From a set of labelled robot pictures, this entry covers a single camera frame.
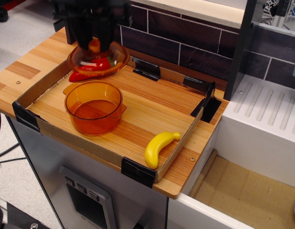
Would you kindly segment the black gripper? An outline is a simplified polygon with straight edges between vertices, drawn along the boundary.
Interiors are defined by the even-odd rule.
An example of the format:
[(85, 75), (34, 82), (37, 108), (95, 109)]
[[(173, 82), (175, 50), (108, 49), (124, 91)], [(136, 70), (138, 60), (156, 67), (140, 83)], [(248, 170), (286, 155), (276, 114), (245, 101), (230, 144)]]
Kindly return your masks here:
[(74, 26), (79, 45), (88, 50), (92, 40), (90, 23), (98, 23), (97, 33), (102, 52), (109, 49), (114, 39), (116, 24), (130, 26), (133, 18), (130, 15), (130, 3), (127, 0), (52, 0), (54, 17)]

